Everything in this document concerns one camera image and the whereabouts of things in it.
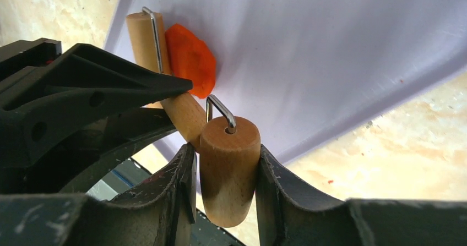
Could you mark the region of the wooden double-ended dough roller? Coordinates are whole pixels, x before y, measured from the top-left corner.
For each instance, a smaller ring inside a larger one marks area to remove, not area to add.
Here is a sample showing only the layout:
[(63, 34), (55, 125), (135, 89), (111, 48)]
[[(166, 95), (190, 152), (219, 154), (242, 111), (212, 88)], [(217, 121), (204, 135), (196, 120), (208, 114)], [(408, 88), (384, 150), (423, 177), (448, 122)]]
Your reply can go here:
[[(143, 8), (126, 16), (135, 61), (157, 73), (174, 76), (163, 17)], [(251, 207), (260, 159), (260, 133), (249, 120), (234, 116), (212, 94), (188, 92), (161, 101), (181, 136), (199, 154), (200, 186), (208, 219), (221, 227), (243, 222)]]

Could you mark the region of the orange-red dough lump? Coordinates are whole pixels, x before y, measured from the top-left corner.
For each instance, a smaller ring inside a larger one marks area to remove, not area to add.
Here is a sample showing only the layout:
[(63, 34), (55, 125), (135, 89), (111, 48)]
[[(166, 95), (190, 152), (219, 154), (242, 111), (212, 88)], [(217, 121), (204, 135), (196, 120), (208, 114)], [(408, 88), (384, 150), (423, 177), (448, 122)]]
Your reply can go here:
[(165, 38), (173, 75), (191, 80), (189, 93), (206, 98), (216, 82), (216, 59), (209, 47), (181, 24), (169, 27)]

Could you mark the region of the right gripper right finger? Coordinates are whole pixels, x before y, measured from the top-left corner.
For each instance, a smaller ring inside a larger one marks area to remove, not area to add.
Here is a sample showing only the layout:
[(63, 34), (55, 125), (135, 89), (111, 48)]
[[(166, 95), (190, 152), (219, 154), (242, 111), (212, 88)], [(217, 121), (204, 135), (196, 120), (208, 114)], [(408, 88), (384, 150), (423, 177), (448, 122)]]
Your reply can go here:
[(466, 202), (332, 197), (260, 150), (261, 245), (466, 245)]

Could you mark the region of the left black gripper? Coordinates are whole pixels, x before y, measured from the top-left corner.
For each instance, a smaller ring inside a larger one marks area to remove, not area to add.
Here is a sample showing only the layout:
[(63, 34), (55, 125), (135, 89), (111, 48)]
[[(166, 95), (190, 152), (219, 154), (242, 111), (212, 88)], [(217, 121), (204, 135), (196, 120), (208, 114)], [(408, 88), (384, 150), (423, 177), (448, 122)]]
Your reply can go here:
[(192, 88), (93, 45), (51, 39), (1, 47), (1, 193), (87, 192), (175, 131), (149, 103)]

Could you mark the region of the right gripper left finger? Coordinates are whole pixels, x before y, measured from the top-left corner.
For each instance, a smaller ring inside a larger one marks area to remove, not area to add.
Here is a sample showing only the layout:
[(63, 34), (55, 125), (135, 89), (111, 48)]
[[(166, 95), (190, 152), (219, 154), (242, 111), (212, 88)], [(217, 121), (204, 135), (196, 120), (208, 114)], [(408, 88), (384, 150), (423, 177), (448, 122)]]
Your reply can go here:
[(183, 145), (162, 169), (110, 201), (84, 193), (1, 196), (1, 245), (189, 245), (196, 154)]

